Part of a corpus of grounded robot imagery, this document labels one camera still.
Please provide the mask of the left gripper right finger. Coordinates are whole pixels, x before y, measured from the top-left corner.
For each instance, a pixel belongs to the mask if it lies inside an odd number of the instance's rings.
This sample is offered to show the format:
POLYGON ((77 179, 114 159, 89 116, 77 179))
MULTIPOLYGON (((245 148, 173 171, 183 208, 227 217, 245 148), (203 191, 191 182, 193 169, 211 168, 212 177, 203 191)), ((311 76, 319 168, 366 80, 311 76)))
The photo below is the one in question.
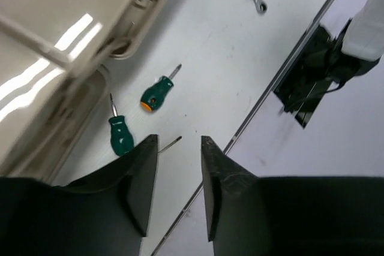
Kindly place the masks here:
POLYGON ((201 138, 215 255, 382 255, 381 177, 257 177, 201 138))

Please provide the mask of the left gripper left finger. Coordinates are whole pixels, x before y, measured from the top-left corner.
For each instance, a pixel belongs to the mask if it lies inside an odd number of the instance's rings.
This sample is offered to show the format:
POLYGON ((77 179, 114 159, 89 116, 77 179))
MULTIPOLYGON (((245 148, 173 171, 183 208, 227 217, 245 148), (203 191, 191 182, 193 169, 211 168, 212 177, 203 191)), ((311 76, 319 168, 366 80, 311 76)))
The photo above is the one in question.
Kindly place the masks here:
POLYGON ((151 134, 126 155, 66 186, 1 178, 2 255, 138 255, 158 164, 151 134))

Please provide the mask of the green orange stubby screwdriver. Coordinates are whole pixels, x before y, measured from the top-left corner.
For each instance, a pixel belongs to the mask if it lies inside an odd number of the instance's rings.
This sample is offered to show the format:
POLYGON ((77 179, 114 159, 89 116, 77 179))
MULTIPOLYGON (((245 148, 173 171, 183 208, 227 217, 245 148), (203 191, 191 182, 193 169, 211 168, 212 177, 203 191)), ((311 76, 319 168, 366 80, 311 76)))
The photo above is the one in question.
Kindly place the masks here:
POLYGON ((173 78, 181 68, 182 64, 179 64, 169 76, 161 76, 158 82, 147 88, 140 99, 141 108, 150 113, 158 111, 174 87, 173 78))

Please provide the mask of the beige plastic toolbox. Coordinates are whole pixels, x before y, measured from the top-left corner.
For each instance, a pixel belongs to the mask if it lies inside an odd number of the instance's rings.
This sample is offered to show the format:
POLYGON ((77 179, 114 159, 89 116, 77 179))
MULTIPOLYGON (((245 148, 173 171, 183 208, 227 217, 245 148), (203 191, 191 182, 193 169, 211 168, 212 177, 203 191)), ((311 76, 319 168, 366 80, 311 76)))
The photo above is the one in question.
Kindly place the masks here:
POLYGON ((51 182, 167 0, 1 0, 1 175, 51 182))

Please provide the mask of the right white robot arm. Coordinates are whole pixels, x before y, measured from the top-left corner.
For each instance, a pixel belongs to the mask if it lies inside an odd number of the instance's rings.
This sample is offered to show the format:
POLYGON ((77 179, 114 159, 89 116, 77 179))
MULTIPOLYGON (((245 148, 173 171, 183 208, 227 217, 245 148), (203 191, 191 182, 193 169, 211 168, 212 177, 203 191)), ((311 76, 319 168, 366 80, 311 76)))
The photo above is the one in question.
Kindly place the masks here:
POLYGON ((383 0, 368 0, 350 22, 341 51, 365 61, 376 61, 383 55, 383 0))

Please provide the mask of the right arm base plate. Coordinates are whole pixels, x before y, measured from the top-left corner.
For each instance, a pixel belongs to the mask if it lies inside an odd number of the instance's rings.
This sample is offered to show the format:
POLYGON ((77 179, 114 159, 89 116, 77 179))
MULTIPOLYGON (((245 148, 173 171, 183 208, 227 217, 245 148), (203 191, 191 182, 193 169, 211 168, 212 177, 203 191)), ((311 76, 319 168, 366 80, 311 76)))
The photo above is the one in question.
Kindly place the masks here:
POLYGON ((340 90, 350 79, 368 73, 379 63, 341 52, 341 41, 350 22, 337 38, 318 26, 274 91, 283 103, 283 112, 293 114, 303 128, 326 94, 340 90))

